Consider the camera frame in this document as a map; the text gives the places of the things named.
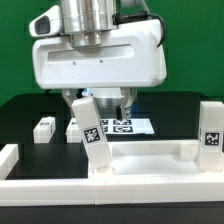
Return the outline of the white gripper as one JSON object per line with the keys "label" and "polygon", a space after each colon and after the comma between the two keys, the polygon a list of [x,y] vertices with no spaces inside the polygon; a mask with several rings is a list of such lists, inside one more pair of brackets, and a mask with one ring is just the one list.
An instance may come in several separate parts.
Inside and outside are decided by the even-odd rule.
{"label": "white gripper", "polygon": [[72,48],[66,36],[40,39],[32,49],[36,82],[43,89],[63,89],[72,117],[72,104],[83,90],[66,88],[122,87],[116,114],[128,120],[137,96],[133,87],[157,86],[166,78],[160,37],[160,22],[147,20],[103,33],[98,46]]}

